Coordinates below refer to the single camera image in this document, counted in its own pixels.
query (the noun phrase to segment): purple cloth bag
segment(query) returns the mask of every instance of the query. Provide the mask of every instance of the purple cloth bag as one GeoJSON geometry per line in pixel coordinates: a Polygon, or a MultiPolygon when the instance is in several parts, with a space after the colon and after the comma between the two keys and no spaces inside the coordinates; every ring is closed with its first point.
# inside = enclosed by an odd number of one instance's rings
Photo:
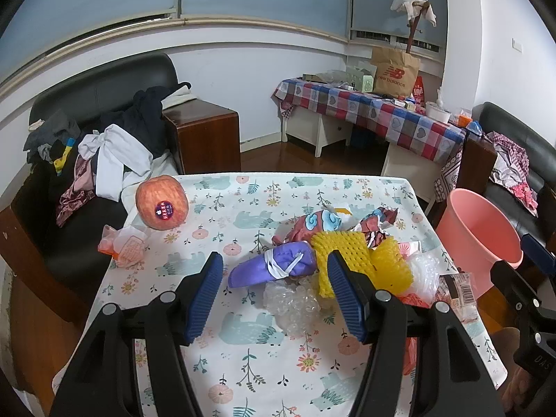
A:
{"type": "Polygon", "coordinates": [[[313,274],[315,270],[316,257],[309,243],[306,241],[284,243],[237,265],[228,277],[228,286],[247,287],[286,276],[307,276],[313,274]],[[295,261],[297,261],[295,266],[287,274],[286,270],[295,261]]]}

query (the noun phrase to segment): wooden floor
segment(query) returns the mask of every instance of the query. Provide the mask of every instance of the wooden floor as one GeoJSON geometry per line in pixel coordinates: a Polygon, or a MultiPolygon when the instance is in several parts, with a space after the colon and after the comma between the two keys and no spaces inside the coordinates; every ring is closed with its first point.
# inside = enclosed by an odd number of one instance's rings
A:
{"type": "MultiPolygon", "coordinates": [[[[326,174],[380,175],[387,145],[374,143],[368,150],[343,143],[326,146],[321,158],[314,148],[301,141],[275,143],[241,154],[244,172],[298,172],[326,174]]],[[[480,313],[489,332],[511,325],[513,315],[497,291],[479,301],[480,313]]],[[[12,350],[20,387],[35,394],[46,415],[54,394],[51,382],[68,361],[81,336],[81,329],[60,319],[16,277],[11,308],[12,350]]]]}

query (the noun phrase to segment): plastic container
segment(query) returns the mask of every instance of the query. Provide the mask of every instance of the plastic container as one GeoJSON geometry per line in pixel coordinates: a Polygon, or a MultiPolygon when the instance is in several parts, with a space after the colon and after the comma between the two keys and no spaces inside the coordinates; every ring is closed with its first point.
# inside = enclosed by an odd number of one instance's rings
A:
{"type": "Polygon", "coordinates": [[[435,121],[440,121],[445,124],[450,120],[450,113],[438,108],[438,105],[433,101],[426,102],[426,115],[435,121]]]}
{"type": "Polygon", "coordinates": [[[494,262],[505,260],[517,268],[523,260],[519,236],[508,218],[468,189],[450,192],[436,234],[455,266],[473,274],[476,298],[493,286],[490,269],[494,262]]]}

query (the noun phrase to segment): white string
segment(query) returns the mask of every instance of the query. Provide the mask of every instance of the white string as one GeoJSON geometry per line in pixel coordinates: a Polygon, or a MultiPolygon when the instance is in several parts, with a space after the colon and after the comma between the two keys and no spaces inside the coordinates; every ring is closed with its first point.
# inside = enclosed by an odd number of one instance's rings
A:
{"type": "Polygon", "coordinates": [[[274,260],[274,256],[272,255],[272,249],[265,251],[265,262],[266,267],[269,269],[269,273],[275,279],[284,279],[290,275],[291,270],[295,268],[295,266],[299,263],[299,261],[303,258],[303,253],[300,252],[297,254],[297,257],[291,262],[286,270],[283,270],[278,263],[274,260]]]}

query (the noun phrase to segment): red bag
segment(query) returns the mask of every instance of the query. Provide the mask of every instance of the red bag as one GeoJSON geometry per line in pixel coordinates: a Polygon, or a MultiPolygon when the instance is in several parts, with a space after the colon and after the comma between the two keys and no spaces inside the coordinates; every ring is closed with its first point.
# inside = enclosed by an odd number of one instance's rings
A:
{"type": "Polygon", "coordinates": [[[417,76],[415,86],[413,86],[413,98],[416,105],[422,107],[425,105],[425,88],[423,87],[423,78],[420,75],[417,76]]]}

